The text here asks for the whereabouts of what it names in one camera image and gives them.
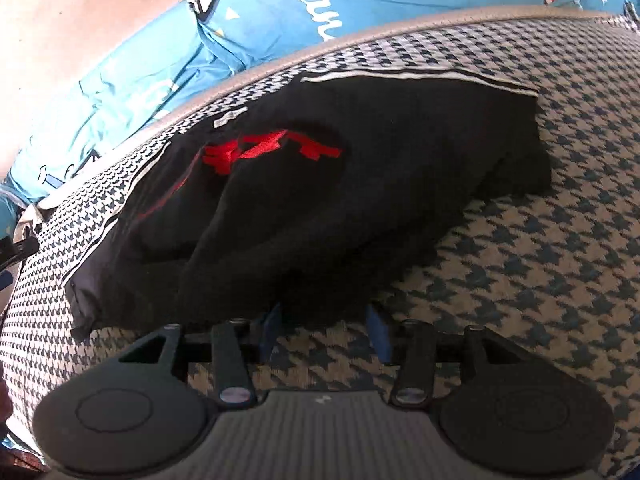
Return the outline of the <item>person's left hand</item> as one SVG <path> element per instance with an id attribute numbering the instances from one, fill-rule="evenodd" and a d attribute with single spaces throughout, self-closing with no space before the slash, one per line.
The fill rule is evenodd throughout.
<path id="1" fill-rule="evenodd" d="M 4 425 L 13 414 L 13 403 L 6 382 L 0 380 L 0 424 Z"/>

